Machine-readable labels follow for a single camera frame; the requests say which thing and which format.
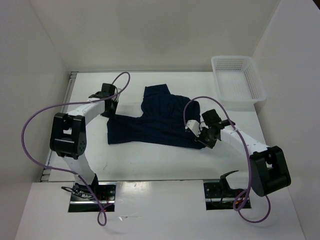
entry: robotic arm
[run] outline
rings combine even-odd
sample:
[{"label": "robotic arm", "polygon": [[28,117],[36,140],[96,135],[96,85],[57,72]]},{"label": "robotic arm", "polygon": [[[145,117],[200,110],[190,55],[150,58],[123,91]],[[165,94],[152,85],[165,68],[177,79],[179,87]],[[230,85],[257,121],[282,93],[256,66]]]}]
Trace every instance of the robotic arm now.
[{"label": "robotic arm", "polygon": [[[221,120],[215,109],[202,114],[205,125],[196,120],[189,120],[185,126],[187,131],[195,135],[195,140],[209,148],[216,145],[217,140],[234,147],[243,156],[246,156],[243,143],[228,120]],[[252,189],[263,197],[291,184],[291,178],[283,151],[278,146],[269,147],[253,139],[237,128],[244,138],[248,148],[251,171]]]},{"label": "robotic arm", "polygon": [[[106,101],[93,102],[116,94],[120,89],[103,83],[101,91],[89,96],[89,104],[79,106],[67,113],[57,113],[53,118],[50,148],[68,164],[70,170],[78,173],[96,193],[99,188],[97,175],[91,170],[85,150],[87,146],[86,125],[96,116],[111,118],[115,115],[119,94]],[[84,183],[77,177],[73,192],[76,195],[88,194]]]}]

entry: navy blue garment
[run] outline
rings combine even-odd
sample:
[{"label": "navy blue garment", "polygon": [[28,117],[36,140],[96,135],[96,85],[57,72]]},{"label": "navy blue garment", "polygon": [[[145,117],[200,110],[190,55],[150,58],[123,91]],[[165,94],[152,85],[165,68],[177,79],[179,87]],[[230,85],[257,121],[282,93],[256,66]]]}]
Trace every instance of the navy blue garment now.
[{"label": "navy blue garment", "polygon": [[[108,144],[144,142],[191,149],[205,146],[195,141],[195,136],[185,131],[184,108],[188,97],[172,95],[166,84],[146,86],[143,94],[141,117],[116,115],[107,122]],[[197,101],[189,104],[186,121],[200,122]]]}]

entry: wire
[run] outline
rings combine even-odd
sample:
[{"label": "wire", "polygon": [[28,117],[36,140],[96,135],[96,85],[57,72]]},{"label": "wire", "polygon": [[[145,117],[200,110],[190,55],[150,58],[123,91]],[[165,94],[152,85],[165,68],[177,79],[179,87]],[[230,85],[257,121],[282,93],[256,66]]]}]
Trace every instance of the wire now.
[{"label": "wire", "polygon": [[[128,80],[127,80],[127,83],[126,85],[123,87],[123,89],[121,89],[118,93],[114,94],[114,95],[111,95],[111,96],[108,96],[108,97],[105,97],[105,98],[101,98],[101,99],[98,99],[98,100],[94,100],[94,101],[78,101],[78,102],[68,102],[68,103],[59,103],[59,104],[54,104],[54,105],[51,105],[51,106],[47,106],[47,107],[44,107],[42,109],[40,109],[39,111],[35,112],[31,117],[29,117],[29,119],[25,122],[23,128],[22,128],[22,131],[21,131],[21,145],[22,145],[22,148],[23,148],[23,151],[24,153],[26,154],[26,156],[32,161],[34,162],[35,164],[39,165],[40,167],[42,168],[45,168],[45,169],[52,169],[52,170],[58,170],[58,171],[62,171],[62,172],[67,172],[67,173],[71,173],[71,174],[74,174],[76,175],[83,183],[84,185],[86,186],[86,188],[88,189],[88,191],[92,194],[94,200],[96,201],[96,203],[98,204],[99,208],[100,208],[100,212],[98,214],[98,217],[97,217],[97,221],[98,221],[98,224],[100,226],[105,226],[107,224],[107,215],[105,213],[105,208],[106,207],[103,207],[102,204],[99,202],[97,196],[95,195],[95,193],[93,192],[93,190],[91,189],[91,187],[89,186],[89,184],[83,179],[82,176],[80,176],[78,173],[76,173],[75,171],[72,171],[72,170],[69,170],[69,169],[64,169],[64,168],[59,168],[59,167],[54,167],[54,166],[48,166],[48,165],[45,165],[45,164],[42,164],[41,162],[38,162],[37,160],[35,160],[31,155],[30,153],[28,152],[27,150],[27,147],[26,147],[26,143],[25,143],[25,131],[26,131],[26,128],[28,126],[28,124],[31,122],[31,120],[37,116],[38,114],[48,110],[48,109],[53,109],[53,108],[56,108],[56,107],[61,107],[61,106],[68,106],[68,105],[79,105],[79,104],[91,104],[91,103],[97,103],[97,102],[101,102],[101,101],[105,101],[105,100],[109,100],[109,99],[112,99],[114,98],[115,96],[119,95],[120,93],[122,93],[126,88],[127,86],[129,85],[130,83],[130,79],[131,79],[131,76],[130,76],[130,73],[127,72],[127,71],[124,71],[122,73],[120,73],[112,82],[112,84],[114,84],[116,82],[116,80],[122,76],[123,74],[127,74],[128,75]],[[104,218],[104,222],[101,223],[100,222],[100,214],[103,213],[103,218]]]},{"label": "wire", "polygon": [[[240,133],[240,131],[236,128],[236,126],[234,125],[234,123],[231,121],[226,109],[224,108],[224,106],[222,106],[222,104],[220,102],[218,102],[217,100],[215,100],[214,98],[212,97],[209,97],[209,96],[197,96],[193,99],[191,99],[184,107],[184,110],[183,110],[183,122],[184,122],[184,125],[186,126],[187,125],[187,122],[186,122],[186,109],[188,107],[188,105],[193,102],[194,100],[196,99],[209,99],[209,100],[212,100],[214,101],[215,103],[217,103],[219,105],[219,107],[222,109],[222,111],[224,112],[225,116],[226,116],[226,119],[229,121],[230,125],[232,126],[232,128],[236,131],[236,133],[239,135],[240,139],[241,139],[241,142],[244,146],[244,150],[245,150],[245,156],[246,156],[246,159],[247,159],[247,162],[248,162],[248,172],[249,172],[249,182],[248,182],[248,187],[247,189],[243,190],[242,192],[240,192],[234,199],[233,201],[233,210],[235,210],[236,212],[239,213],[240,217],[243,218],[245,221],[249,222],[249,223],[252,223],[252,224],[257,224],[257,223],[261,223],[263,222],[264,220],[266,220],[271,212],[271,203],[270,203],[270,200],[269,200],[269,197],[266,195],[265,198],[268,202],[268,211],[266,213],[266,215],[260,219],[260,220],[257,220],[257,221],[252,221],[252,220],[249,220],[249,219],[246,219],[240,212],[241,209],[243,209],[248,201],[248,198],[249,198],[249,194],[250,194],[250,190],[251,190],[251,187],[252,187],[252,169],[251,169],[251,161],[250,161],[250,156],[249,156],[249,150],[248,150],[248,147],[247,147],[247,144],[245,142],[245,139],[244,137],[242,136],[242,134]],[[238,199],[244,195],[244,199],[242,201],[242,203],[240,204],[240,206],[237,207],[237,201]]]}]

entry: purple cable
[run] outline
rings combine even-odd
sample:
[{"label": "purple cable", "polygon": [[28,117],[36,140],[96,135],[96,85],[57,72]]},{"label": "purple cable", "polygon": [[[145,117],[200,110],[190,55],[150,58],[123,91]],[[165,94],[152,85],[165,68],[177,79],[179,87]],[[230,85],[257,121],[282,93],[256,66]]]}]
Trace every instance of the purple cable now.
[{"label": "purple cable", "polygon": [[[266,195],[266,200],[268,202],[268,211],[266,213],[266,215],[260,219],[260,220],[257,220],[257,221],[251,221],[249,219],[246,219],[240,212],[241,209],[243,209],[248,201],[248,198],[249,198],[249,194],[250,194],[250,190],[251,190],[251,186],[252,186],[252,169],[251,169],[251,162],[250,162],[250,156],[249,156],[249,150],[248,150],[248,147],[247,147],[247,144],[245,142],[245,139],[244,137],[242,136],[242,134],[239,132],[239,130],[236,129],[236,126],[233,124],[233,122],[231,121],[226,109],[224,108],[224,106],[222,106],[222,104],[220,102],[218,102],[217,100],[215,100],[214,98],[212,97],[209,97],[209,96],[197,96],[193,99],[191,99],[184,107],[184,110],[183,110],[183,122],[184,122],[184,125],[186,126],[187,125],[187,122],[186,122],[186,109],[188,107],[188,105],[196,100],[196,99],[209,99],[209,100],[212,100],[214,101],[215,103],[217,103],[219,105],[219,107],[222,109],[222,111],[224,112],[225,116],[226,116],[226,119],[229,121],[230,125],[232,126],[232,128],[236,131],[236,133],[239,135],[241,141],[242,141],[242,144],[244,146],[244,151],[245,151],[245,156],[246,156],[246,159],[247,159],[247,162],[248,162],[248,172],[249,172],[249,181],[248,181],[248,188],[243,190],[241,193],[239,193],[238,196],[235,197],[234,201],[233,201],[233,210],[235,210],[236,212],[239,213],[240,217],[242,217],[245,221],[249,222],[249,223],[252,223],[252,224],[257,224],[257,223],[261,223],[263,222],[264,220],[267,219],[267,217],[269,216],[270,214],[270,211],[271,211],[271,203],[270,203],[270,200],[268,198],[268,196]],[[245,197],[244,197],[244,200],[242,201],[241,205],[240,206],[236,206],[236,203],[238,201],[238,199],[243,195],[245,194]]]},{"label": "purple cable", "polygon": [[[52,169],[52,170],[58,170],[58,171],[62,171],[62,172],[67,172],[67,173],[71,173],[71,174],[74,174],[76,175],[83,183],[84,185],[86,186],[86,188],[89,190],[89,192],[92,194],[94,200],[96,201],[96,203],[98,204],[99,208],[100,208],[100,212],[98,214],[98,217],[97,217],[97,221],[98,221],[98,224],[100,226],[105,226],[107,224],[107,215],[106,215],[106,212],[105,212],[105,208],[108,207],[109,205],[107,206],[102,206],[102,204],[99,202],[97,196],[95,195],[95,193],[92,191],[91,187],[89,186],[89,184],[82,178],[82,176],[80,176],[78,173],[76,173],[75,171],[71,171],[71,170],[68,170],[68,169],[63,169],[63,168],[59,168],[59,167],[54,167],[54,166],[47,166],[45,164],[42,164],[41,162],[38,162],[37,160],[35,160],[31,155],[30,153],[28,152],[27,148],[26,148],[26,144],[25,144],[25,131],[26,131],[26,128],[28,126],[28,124],[31,122],[31,120],[37,116],[38,114],[44,112],[45,110],[48,110],[48,109],[52,109],[52,108],[56,108],[56,107],[61,107],[61,106],[68,106],[68,105],[79,105],[79,104],[91,104],[91,103],[97,103],[97,102],[101,102],[101,101],[105,101],[105,100],[109,100],[109,99],[112,99],[114,98],[115,96],[119,95],[120,93],[122,93],[126,88],[127,86],[129,85],[130,83],[130,79],[131,79],[131,76],[130,76],[130,73],[127,72],[127,71],[124,71],[122,73],[120,73],[112,82],[112,84],[115,83],[115,81],[120,77],[122,76],[123,74],[127,74],[128,75],[128,81],[126,83],[126,85],[123,87],[123,89],[121,89],[119,92],[117,92],[116,94],[112,95],[112,96],[108,96],[108,97],[105,97],[105,98],[101,98],[99,100],[94,100],[94,101],[78,101],[78,102],[68,102],[68,103],[60,103],[60,104],[55,104],[55,105],[51,105],[51,106],[47,106],[45,108],[42,108],[40,109],[39,111],[35,112],[31,117],[29,117],[29,119],[25,122],[23,128],[22,128],[22,132],[21,132],[21,144],[22,144],[22,148],[23,148],[23,151],[25,152],[25,154],[27,155],[27,157],[32,161],[34,162],[35,164],[39,165],[40,167],[42,168],[45,168],[45,169]],[[100,217],[100,214],[103,213],[103,217],[104,217],[104,223],[101,223],[100,220],[99,220],[99,217]]]}]

